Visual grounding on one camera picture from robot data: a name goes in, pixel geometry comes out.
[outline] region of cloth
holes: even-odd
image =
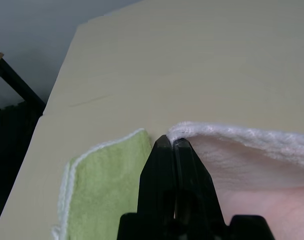
[[[226,224],[236,214],[262,215],[277,240],[304,240],[304,134],[182,122],[167,137],[190,141],[213,178]],[[147,132],[138,129],[72,159],[55,239],[115,240],[122,214],[136,211],[150,151]]]
[[[115,240],[120,217],[136,212],[139,177],[151,152],[143,129],[67,163],[58,201],[57,240]]]
[[[226,224],[236,214],[262,215],[276,240],[304,240],[304,134],[182,122],[167,136],[190,141]]]

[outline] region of white towel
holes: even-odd
[[[235,214],[262,215],[276,240],[304,239],[304,134],[182,122],[167,136],[190,141],[227,224]]]

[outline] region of light wooden table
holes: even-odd
[[[0,218],[0,240],[44,240],[65,163],[180,121],[304,133],[304,6],[146,0],[81,25]]]

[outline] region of scratch on table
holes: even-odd
[[[83,102],[80,102],[80,103],[77,103],[77,104],[70,105],[69,107],[76,107],[76,106],[80,106],[80,105],[83,105],[83,104],[88,104],[88,103],[91,103],[91,102],[94,102],[94,101],[97,101],[97,100],[105,99],[105,98],[107,98],[107,97],[109,97],[111,95],[112,94],[98,96],[96,98],[93,98],[93,99],[90,99],[90,100],[87,100],[87,101],[83,101]]]

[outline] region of black metal frame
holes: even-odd
[[[7,82],[28,104],[42,115],[45,103],[23,81],[4,59],[0,59],[0,78]]]

